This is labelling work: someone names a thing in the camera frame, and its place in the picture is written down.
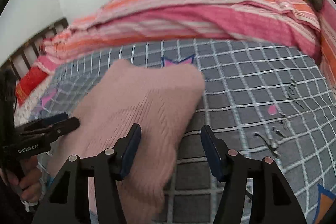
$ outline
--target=pink dot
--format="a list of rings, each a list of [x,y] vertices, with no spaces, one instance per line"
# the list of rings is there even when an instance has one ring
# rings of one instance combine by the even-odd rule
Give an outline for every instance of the pink dot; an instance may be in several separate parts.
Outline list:
[[[278,113],[278,111],[277,111],[277,108],[275,107],[275,105],[269,106],[269,108],[268,108],[268,114],[269,115],[275,115],[277,113]]]

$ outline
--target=dark wooden headboard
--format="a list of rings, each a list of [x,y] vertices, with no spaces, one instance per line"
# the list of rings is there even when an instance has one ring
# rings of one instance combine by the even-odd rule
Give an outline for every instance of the dark wooden headboard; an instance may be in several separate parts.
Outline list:
[[[3,68],[11,68],[16,77],[20,80],[30,69],[32,63],[40,55],[39,46],[43,39],[52,37],[67,28],[68,21],[62,18],[49,25],[28,41],[23,43],[1,66]]]

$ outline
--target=grey checkered bedsheet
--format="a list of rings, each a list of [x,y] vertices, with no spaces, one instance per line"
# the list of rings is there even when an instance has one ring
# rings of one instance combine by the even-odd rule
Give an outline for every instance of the grey checkered bedsheet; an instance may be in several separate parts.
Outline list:
[[[336,108],[333,94],[313,60],[295,49],[267,43],[192,39],[102,50],[58,68],[46,90],[48,93],[57,88],[56,95],[31,118],[71,112],[115,59],[161,67],[163,55],[182,60],[194,53],[194,64],[204,74],[206,90],[180,144],[175,172],[165,188],[164,209],[154,222],[214,220],[224,185],[212,177],[200,142],[200,128],[209,124],[229,148],[254,159],[274,158],[255,133],[276,140],[280,155],[276,162],[311,223],[318,200],[317,183],[336,191]],[[298,100],[285,96],[291,79],[296,81]],[[270,115],[270,105],[281,111]],[[287,129],[281,127],[280,120],[288,121]],[[273,127],[286,137],[274,134]],[[43,168],[49,156],[52,151],[40,157]],[[251,180],[247,189],[253,190]],[[246,198],[242,223],[248,223],[250,209]]]

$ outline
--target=finger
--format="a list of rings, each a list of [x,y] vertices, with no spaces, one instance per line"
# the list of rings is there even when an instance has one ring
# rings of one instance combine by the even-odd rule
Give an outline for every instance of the finger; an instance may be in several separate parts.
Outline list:
[[[36,202],[40,199],[42,193],[42,186],[40,182],[31,185],[28,189],[24,190],[21,198],[28,202]]]
[[[19,184],[19,179],[17,178],[16,175],[14,175],[10,171],[7,171],[6,173],[7,173],[8,181],[9,181],[10,184],[12,184],[12,185],[18,185]],[[2,180],[3,180],[3,182],[6,183],[5,174],[4,174],[4,172],[1,169],[0,169],[0,176],[1,176]]]
[[[22,167],[26,171],[30,171],[31,169],[34,169],[37,166],[37,156],[32,156],[29,159],[24,159],[21,161]]]
[[[25,189],[30,185],[35,184],[40,180],[42,173],[40,169],[35,167],[34,169],[30,170],[30,172],[20,181],[19,186],[21,189]]]

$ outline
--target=pink knitted cloth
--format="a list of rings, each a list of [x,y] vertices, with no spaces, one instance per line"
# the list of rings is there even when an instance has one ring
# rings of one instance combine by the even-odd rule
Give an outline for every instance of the pink knitted cloth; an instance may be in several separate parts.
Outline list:
[[[162,208],[163,187],[204,89],[201,72],[190,64],[155,69],[115,61],[73,112],[81,126],[60,140],[48,171],[55,176],[72,154],[91,157],[113,147],[133,123],[140,124],[142,139],[131,172],[118,190],[127,222],[149,223]],[[90,208],[96,212],[94,193],[90,180]]]

